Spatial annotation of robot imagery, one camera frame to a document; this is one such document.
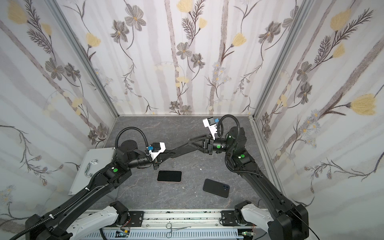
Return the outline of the phone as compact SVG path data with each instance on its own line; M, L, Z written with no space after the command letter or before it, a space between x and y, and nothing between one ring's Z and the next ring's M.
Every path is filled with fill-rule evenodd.
M157 176L158 182L180 183L182 181L181 171L159 171Z

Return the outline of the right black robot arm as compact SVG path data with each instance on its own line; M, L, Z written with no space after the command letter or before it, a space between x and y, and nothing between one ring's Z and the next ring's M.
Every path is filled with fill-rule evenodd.
M252 223L263 229L272 240L305 240L310 235L309 215L302 205L295 205L264 175L254 158L246 150L244 128L233 115L220 119L205 118L203 124L210 133L189 140L189 146L202 153L225 153L229 171L240 175L266 205L262 210L251 202L238 205L238 221Z

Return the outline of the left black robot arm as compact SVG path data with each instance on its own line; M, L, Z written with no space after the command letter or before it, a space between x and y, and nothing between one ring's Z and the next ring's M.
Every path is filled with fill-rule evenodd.
M137 143L132 140L119 144L121 135L127 131L136 131L142 135L146 146L144 151L140 151ZM113 225L116 221L124 225L130 220L129 211L118 201L112 203L107 209L107 213L114 216L113 220L108 220L107 214L100 214L100 220L88 219L91 226L85 228L77 227L75 221L94 203L130 178L132 169L150 166L156 168L169 158L176 158L197 149L198 146L193 141L188 141L178 148L167 150L165 143L149 144L144 132L139 128L124 128L115 139L116 153L110 163L93 174L89 183L64 204L41 217L34 215L27 219L25 230L12 238L14 240L21 237L27 240L74 240L96 229Z

